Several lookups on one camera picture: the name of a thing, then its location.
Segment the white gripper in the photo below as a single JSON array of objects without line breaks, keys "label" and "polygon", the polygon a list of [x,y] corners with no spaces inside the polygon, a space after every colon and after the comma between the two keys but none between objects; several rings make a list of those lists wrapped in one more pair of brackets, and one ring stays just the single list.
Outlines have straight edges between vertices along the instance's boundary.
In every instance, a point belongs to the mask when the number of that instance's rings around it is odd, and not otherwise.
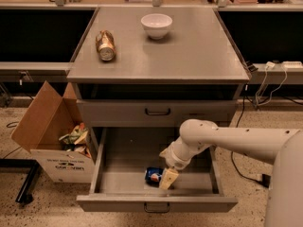
[{"label": "white gripper", "polygon": [[198,154],[198,147],[186,143],[182,137],[173,141],[167,148],[162,150],[160,157],[165,159],[169,168],[165,168],[159,183],[161,189],[169,189],[169,187],[178,178],[178,171],[186,168],[192,157]]}]

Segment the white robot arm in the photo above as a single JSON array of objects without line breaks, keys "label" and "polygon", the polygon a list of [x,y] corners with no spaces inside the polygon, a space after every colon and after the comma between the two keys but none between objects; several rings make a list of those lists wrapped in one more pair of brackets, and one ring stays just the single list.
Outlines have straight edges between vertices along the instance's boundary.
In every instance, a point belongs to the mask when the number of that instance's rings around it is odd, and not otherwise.
[{"label": "white robot arm", "polygon": [[264,227],[303,227],[303,130],[222,128],[189,119],[160,153],[167,164],[160,187],[169,188],[192,157],[211,146],[272,165]]}]

